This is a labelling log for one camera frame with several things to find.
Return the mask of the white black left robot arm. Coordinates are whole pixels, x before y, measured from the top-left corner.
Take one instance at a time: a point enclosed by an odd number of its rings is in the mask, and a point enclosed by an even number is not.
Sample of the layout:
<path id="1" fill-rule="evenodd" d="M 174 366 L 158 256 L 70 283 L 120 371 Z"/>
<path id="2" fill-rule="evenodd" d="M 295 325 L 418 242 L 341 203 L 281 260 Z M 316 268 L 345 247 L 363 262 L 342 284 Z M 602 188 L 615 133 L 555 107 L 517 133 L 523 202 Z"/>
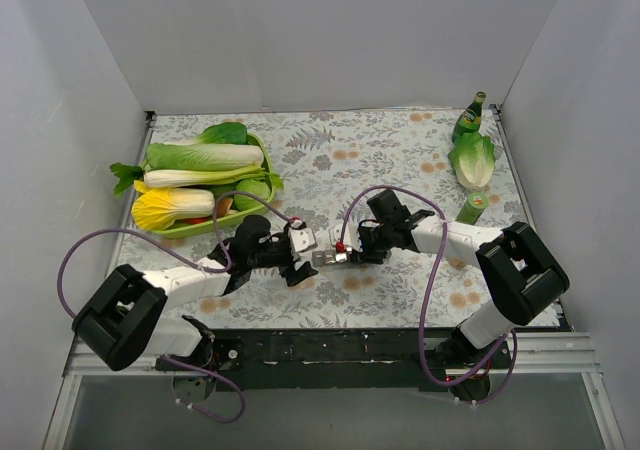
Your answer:
<path id="1" fill-rule="evenodd" d="M 168 311 L 229 295 L 259 269 L 274 268 L 288 286 L 296 286 L 317 273 L 301 258 L 316 245 L 313 231 L 299 219 L 274 233 L 267 218 L 250 215 L 198 262 L 153 271 L 116 267 L 76 313 L 72 330 L 113 371 L 143 356 L 167 356 L 172 368 L 207 368 L 215 358 L 213 331 L 192 316 L 174 318 Z"/>

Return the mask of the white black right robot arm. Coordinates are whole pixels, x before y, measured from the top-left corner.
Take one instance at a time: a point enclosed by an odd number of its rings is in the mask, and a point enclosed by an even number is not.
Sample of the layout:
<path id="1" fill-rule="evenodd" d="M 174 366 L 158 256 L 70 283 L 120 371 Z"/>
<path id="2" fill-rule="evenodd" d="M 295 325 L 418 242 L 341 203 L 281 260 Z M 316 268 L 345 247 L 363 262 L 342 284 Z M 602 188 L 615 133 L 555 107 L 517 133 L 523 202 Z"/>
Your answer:
<path id="1" fill-rule="evenodd" d="M 390 188 L 367 204 L 371 220 L 343 223 L 336 233 L 334 248 L 349 262 L 381 264 L 391 250 L 401 249 L 482 272 L 490 299 L 435 348 L 443 363 L 479 365 L 496 341 L 531 323 L 570 287 L 566 272 L 527 223 L 500 229 L 449 222 L 433 205 L 410 212 Z"/>

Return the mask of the clear weekly pill organizer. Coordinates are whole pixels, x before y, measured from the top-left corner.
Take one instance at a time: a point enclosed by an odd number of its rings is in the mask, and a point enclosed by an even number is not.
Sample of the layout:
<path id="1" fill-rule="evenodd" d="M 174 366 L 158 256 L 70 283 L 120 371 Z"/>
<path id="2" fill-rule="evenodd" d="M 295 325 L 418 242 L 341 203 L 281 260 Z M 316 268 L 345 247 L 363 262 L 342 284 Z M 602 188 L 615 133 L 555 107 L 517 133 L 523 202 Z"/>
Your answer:
<path id="1" fill-rule="evenodd" d="M 349 254 L 347 252 L 337 252 L 335 249 L 313 251 L 311 256 L 311 263 L 314 267 L 340 265 L 348 261 Z"/>

